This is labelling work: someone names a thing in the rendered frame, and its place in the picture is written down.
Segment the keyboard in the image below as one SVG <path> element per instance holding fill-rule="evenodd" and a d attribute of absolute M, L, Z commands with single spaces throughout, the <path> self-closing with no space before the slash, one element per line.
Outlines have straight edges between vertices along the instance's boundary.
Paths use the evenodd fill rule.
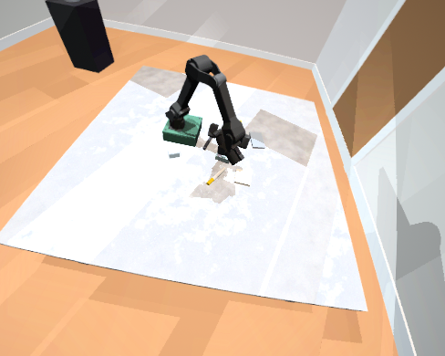
<path fill-rule="evenodd" d="M 218 153 L 216 153 L 215 155 L 215 160 L 221 161 L 221 162 L 225 162 L 229 164 L 229 160 L 227 159 L 226 156 L 220 155 Z"/>

